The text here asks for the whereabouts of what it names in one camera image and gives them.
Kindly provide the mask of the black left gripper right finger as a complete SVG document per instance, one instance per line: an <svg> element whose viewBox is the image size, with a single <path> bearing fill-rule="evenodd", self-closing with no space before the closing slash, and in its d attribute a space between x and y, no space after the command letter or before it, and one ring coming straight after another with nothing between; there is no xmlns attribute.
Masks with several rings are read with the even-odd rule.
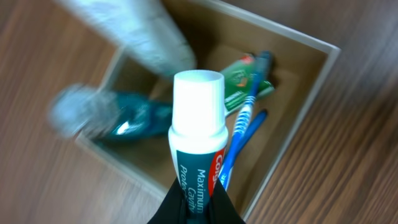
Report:
<svg viewBox="0 0 398 224"><path fill-rule="evenodd" d="M219 180L217 180L210 199L208 214L211 224L246 224L234 208Z"/></svg>

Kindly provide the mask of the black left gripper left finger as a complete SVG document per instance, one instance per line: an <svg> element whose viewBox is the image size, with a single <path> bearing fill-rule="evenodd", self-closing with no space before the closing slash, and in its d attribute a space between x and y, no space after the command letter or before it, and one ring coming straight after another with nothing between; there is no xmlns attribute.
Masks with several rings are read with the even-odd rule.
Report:
<svg viewBox="0 0 398 224"><path fill-rule="evenodd" d="M175 179L160 207L147 224L186 224L187 206L183 190Z"/></svg>

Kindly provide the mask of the green toothpaste tube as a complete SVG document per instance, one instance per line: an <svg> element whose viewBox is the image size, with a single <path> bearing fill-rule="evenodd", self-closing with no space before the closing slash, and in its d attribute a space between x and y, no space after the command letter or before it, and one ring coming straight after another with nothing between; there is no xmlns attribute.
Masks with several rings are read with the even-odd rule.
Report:
<svg viewBox="0 0 398 224"><path fill-rule="evenodd" d="M189 217L204 217L228 142L224 76L187 70L174 76L169 145Z"/></svg>

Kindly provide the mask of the blue disposable razor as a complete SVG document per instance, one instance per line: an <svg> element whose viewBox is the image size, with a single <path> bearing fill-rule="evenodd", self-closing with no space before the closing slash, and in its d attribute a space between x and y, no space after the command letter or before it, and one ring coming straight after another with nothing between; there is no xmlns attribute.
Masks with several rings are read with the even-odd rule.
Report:
<svg viewBox="0 0 398 224"><path fill-rule="evenodd" d="M267 118L268 112L267 110L261 110L254 117L254 119L248 125L245 133L240 135L239 138L233 138L231 141L231 147L228 152L228 160L233 163L238 154L241 152L243 147L248 143L248 141L252 138L253 134L258 130L258 128L262 125L262 123Z"/></svg>

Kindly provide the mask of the blue mouthwash bottle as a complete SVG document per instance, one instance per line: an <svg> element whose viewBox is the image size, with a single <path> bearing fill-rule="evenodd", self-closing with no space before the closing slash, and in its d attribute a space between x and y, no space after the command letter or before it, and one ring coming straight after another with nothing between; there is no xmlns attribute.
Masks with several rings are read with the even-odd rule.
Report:
<svg viewBox="0 0 398 224"><path fill-rule="evenodd" d="M100 141L133 141L167 133L172 104L131 91L100 91L77 83L57 94L47 117L65 138L83 134Z"/></svg>

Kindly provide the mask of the green soap box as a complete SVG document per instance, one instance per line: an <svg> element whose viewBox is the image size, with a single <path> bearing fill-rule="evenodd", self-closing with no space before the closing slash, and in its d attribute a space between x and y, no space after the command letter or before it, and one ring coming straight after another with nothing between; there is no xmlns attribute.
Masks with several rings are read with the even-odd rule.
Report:
<svg viewBox="0 0 398 224"><path fill-rule="evenodd" d="M266 54L267 68L264 78L259 84L257 99L270 95L275 90L274 85L268 80L273 65L273 56L269 51L264 53ZM253 83L255 63L256 56L252 53L245 53L242 58L220 71L224 75L224 113L226 117L239 111L242 107Z"/></svg>

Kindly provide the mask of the blue and white toothbrush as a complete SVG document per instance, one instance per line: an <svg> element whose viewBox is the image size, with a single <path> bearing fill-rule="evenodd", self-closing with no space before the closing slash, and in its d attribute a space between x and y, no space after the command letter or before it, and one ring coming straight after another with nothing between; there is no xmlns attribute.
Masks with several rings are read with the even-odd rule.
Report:
<svg viewBox="0 0 398 224"><path fill-rule="evenodd" d="M264 74L267 68L267 59L266 59L266 54L264 53L265 51L262 51L259 55L256 56L256 63L255 63L255 69L254 69L254 77L253 77L253 83L251 85L251 89L246 96L244 103L242 107L240 108L239 111L235 111L237 113L236 115L236 120L234 122L234 128L231 134L231 141L233 138L239 138L240 135L244 134L246 129L248 128L248 125L250 122L254 119L255 116L253 116L254 112L254 105L257 100L257 91L259 88L260 82L264 78ZM226 153L223 161L223 165L221 167L220 173L219 173L219 180L224 187L225 190L228 189L229 183L231 180L231 176L233 173L233 167L235 164L235 161L231 163L231 161L228 160L228 152Z"/></svg>

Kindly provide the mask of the white lotion tube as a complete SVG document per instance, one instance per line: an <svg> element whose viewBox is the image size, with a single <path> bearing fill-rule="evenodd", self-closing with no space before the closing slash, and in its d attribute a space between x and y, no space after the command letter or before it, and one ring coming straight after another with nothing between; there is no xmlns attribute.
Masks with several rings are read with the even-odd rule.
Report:
<svg viewBox="0 0 398 224"><path fill-rule="evenodd" d="M60 4L156 75L172 78L197 65L190 44L160 1L62 0Z"/></svg>

